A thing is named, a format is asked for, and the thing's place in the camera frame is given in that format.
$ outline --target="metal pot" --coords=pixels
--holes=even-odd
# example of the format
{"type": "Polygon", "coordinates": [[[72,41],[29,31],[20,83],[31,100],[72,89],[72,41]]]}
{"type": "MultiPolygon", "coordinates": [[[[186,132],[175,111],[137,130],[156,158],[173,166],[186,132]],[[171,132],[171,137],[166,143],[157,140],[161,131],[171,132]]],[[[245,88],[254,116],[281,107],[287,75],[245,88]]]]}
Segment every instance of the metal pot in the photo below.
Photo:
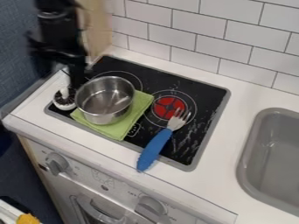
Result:
{"type": "Polygon", "coordinates": [[[130,111],[135,88],[117,76],[95,78],[75,95],[75,103],[85,118],[95,124],[119,122],[130,111]]]}

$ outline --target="red burner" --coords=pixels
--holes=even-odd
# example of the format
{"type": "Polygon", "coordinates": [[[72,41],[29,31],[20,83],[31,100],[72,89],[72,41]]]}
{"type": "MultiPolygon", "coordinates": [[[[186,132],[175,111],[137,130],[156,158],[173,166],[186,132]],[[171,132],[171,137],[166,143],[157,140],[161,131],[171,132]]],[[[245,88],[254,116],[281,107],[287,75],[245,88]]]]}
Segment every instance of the red burner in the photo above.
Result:
{"type": "Polygon", "coordinates": [[[186,106],[184,105],[184,102],[177,97],[165,96],[159,98],[154,104],[154,112],[156,116],[166,120],[171,119],[178,108],[185,109],[186,106]]]}

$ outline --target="sink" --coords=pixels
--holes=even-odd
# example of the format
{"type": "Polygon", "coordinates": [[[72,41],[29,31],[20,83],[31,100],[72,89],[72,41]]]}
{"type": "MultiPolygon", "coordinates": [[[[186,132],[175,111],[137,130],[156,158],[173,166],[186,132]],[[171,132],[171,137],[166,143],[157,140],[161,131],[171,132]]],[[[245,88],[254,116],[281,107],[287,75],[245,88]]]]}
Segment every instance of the sink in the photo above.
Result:
{"type": "Polygon", "coordinates": [[[299,217],[299,114],[268,108],[254,120],[237,167],[253,198],[299,217]]]}

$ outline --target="green mat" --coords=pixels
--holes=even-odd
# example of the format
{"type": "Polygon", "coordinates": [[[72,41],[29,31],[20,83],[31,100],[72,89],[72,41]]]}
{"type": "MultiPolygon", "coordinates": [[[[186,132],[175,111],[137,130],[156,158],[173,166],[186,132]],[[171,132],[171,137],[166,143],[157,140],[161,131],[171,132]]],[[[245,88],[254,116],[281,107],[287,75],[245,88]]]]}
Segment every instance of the green mat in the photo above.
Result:
{"type": "Polygon", "coordinates": [[[109,125],[97,125],[88,122],[83,113],[77,108],[72,112],[71,117],[88,128],[95,130],[107,137],[122,141],[131,130],[136,121],[143,115],[144,111],[153,102],[154,96],[137,91],[133,100],[131,112],[117,123],[109,125]]]}

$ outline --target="gray knob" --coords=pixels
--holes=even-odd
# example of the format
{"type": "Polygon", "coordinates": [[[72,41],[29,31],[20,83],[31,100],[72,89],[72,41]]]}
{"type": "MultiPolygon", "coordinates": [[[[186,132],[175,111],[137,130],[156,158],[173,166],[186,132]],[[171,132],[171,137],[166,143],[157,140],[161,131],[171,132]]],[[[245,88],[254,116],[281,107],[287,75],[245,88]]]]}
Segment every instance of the gray knob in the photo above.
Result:
{"type": "Polygon", "coordinates": [[[58,176],[61,172],[66,172],[69,167],[67,160],[55,152],[47,156],[45,163],[54,176],[58,176]]]}
{"type": "Polygon", "coordinates": [[[140,198],[135,212],[156,224],[171,224],[170,218],[166,215],[167,211],[164,206],[149,196],[140,198]]]}

